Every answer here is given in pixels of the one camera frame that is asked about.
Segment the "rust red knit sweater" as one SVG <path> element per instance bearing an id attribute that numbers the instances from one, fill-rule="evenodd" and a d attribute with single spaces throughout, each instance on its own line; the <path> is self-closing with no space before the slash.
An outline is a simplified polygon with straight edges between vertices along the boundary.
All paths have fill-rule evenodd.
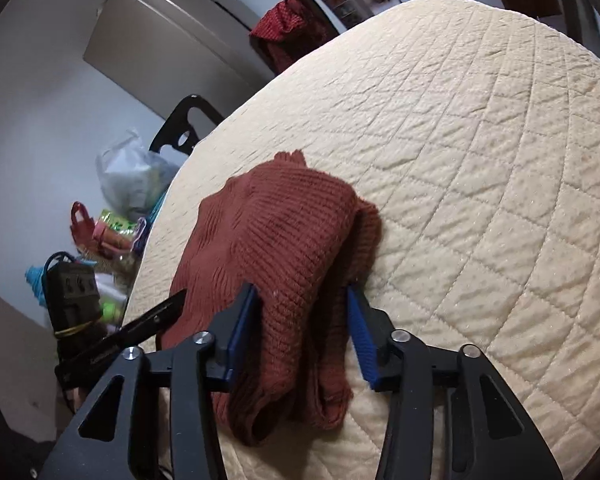
<path id="1" fill-rule="evenodd" d="M 208 327 L 253 284 L 260 320 L 234 389 L 213 400 L 216 419 L 242 444 L 260 444 L 284 417 L 321 430 L 342 423 L 351 397 L 347 288 L 366 280 L 380 239 L 377 208 L 298 151 L 228 179 L 200 203 L 171 284 L 185 292 L 183 312 L 160 344 Z"/>

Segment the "green small toy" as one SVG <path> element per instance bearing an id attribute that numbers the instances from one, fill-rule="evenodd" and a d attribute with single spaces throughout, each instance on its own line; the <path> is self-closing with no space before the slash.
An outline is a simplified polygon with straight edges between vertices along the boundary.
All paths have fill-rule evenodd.
<path id="1" fill-rule="evenodd" d="M 108 324 L 118 324 L 122 319 L 123 309 L 117 302 L 104 300 L 102 307 L 102 320 Z"/>

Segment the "blue plastic container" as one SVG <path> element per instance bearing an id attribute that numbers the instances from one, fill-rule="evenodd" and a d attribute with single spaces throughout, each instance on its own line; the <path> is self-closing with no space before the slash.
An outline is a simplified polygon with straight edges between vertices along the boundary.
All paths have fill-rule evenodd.
<path id="1" fill-rule="evenodd" d="M 26 278 L 27 283 L 30 285 L 38 304 L 45 308 L 46 300 L 42 284 L 43 271 L 44 268 L 42 266 L 29 266 L 24 274 L 24 277 Z"/>

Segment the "red gift bag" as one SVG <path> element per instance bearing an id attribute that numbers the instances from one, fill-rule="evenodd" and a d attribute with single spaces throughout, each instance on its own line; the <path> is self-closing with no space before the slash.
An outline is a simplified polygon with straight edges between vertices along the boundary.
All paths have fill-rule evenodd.
<path id="1" fill-rule="evenodd" d="M 97 243 L 93 233 L 95 221 L 88 213 L 86 207 L 80 202 L 74 202 L 70 211 L 71 236 L 80 252 L 96 252 Z"/>

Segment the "green patterned box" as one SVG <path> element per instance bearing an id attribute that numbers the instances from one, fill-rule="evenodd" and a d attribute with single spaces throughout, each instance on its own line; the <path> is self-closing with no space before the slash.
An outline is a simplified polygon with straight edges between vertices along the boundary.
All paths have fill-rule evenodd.
<path id="1" fill-rule="evenodd" d="M 128 240 L 132 240 L 135 237 L 137 223 L 120 216 L 120 214 L 115 214 L 109 209 L 103 209 L 98 220 L 104 222 L 110 230 L 124 236 Z"/>

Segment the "white plastic bag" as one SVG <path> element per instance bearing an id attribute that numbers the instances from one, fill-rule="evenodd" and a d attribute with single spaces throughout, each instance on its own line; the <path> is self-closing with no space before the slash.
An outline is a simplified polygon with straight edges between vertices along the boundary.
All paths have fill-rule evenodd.
<path id="1" fill-rule="evenodd" d="M 148 151 L 135 130 L 126 130 L 95 159 L 102 196 L 122 217 L 147 217 L 178 173 L 178 165 Z"/>

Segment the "black wooden chair left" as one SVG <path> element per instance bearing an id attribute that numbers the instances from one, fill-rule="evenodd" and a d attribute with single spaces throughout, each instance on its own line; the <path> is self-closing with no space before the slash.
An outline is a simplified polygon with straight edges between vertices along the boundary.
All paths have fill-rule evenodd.
<path id="1" fill-rule="evenodd" d="M 198 94 L 186 96 L 172 110 L 166 121 L 156 133 L 148 151 L 159 154 L 165 146 L 189 156 L 200 141 L 194 126 L 188 120 L 191 110 L 200 110 L 217 127 L 224 117 L 206 99 Z"/>

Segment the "beige quilted bed cover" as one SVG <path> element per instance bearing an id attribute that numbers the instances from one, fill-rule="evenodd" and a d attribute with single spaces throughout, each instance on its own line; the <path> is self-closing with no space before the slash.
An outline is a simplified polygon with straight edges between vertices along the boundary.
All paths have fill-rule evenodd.
<path id="1" fill-rule="evenodd" d="M 370 303 L 426 344 L 480 347 L 564 477 L 582 474 L 600 448 L 600 60 L 474 0 L 370 18 L 197 144 L 126 317 L 168 296 L 203 198 L 294 150 L 379 210 Z"/>

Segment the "grey wardrobe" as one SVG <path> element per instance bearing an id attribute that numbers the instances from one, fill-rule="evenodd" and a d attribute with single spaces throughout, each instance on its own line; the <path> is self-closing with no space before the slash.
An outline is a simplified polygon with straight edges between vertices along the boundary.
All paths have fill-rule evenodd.
<path id="1" fill-rule="evenodd" d="M 274 77 L 257 21 L 240 0 L 106 0 L 83 58 L 161 117 L 190 94 L 228 116 Z"/>

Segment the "red checkered garment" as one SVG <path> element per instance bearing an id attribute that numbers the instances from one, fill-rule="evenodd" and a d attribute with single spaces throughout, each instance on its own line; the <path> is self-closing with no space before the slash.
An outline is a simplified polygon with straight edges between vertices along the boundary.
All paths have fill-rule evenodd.
<path id="1" fill-rule="evenodd" d="M 282 0 L 249 33 L 254 52 L 275 75 L 339 35 L 315 0 Z"/>

